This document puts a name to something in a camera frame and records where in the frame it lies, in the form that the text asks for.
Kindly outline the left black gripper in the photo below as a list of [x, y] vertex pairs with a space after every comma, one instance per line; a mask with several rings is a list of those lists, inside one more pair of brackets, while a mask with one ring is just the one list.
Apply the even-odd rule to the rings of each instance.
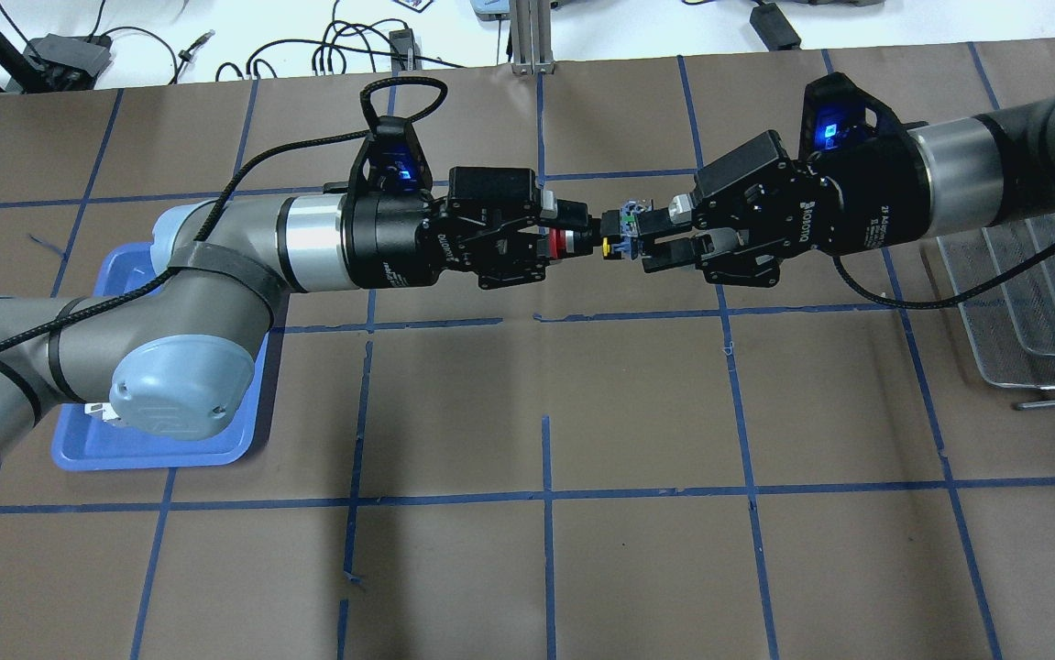
[[541, 189], [524, 168], [454, 167], [444, 196], [431, 192], [348, 192], [344, 203], [348, 276], [362, 289], [431, 287], [450, 270], [482, 290], [543, 282], [573, 258], [574, 238], [538, 228], [597, 233], [588, 203]]

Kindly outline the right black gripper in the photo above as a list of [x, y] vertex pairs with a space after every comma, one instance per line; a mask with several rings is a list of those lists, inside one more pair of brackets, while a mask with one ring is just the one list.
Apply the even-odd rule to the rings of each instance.
[[698, 231], [644, 242], [642, 271], [694, 268], [708, 282], [774, 287], [780, 264], [804, 252], [842, 258], [920, 238], [932, 185], [907, 131], [808, 159], [764, 131], [699, 169], [692, 197], [637, 216], [639, 237]]

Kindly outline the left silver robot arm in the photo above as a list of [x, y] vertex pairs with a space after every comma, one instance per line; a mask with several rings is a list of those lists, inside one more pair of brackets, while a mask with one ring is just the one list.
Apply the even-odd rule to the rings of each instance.
[[0, 464], [71, 402], [108, 402], [152, 435], [217, 435], [292, 295], [430, 287], [445, 270], [515, 287], [602, 242], [586, 205], [531, 169], [456, 167], [442, 199], [406, 174], [356, 171], [344, 188], [230, 201], [196, 238], [215, 208], [164, 213], [150, 251], [164, 282], [134, 300], [0, 296]]

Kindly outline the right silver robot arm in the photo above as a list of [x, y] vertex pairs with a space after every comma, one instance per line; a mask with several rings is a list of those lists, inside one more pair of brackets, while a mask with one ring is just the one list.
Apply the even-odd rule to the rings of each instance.
[[774, 287], [780, 263], [836, 258], [1055, 213], [1055, 95], [943, 124], [904, 124], [842, 72], [805, 88], [798, 158], [774, 130], [640, 214], [647, 272]]

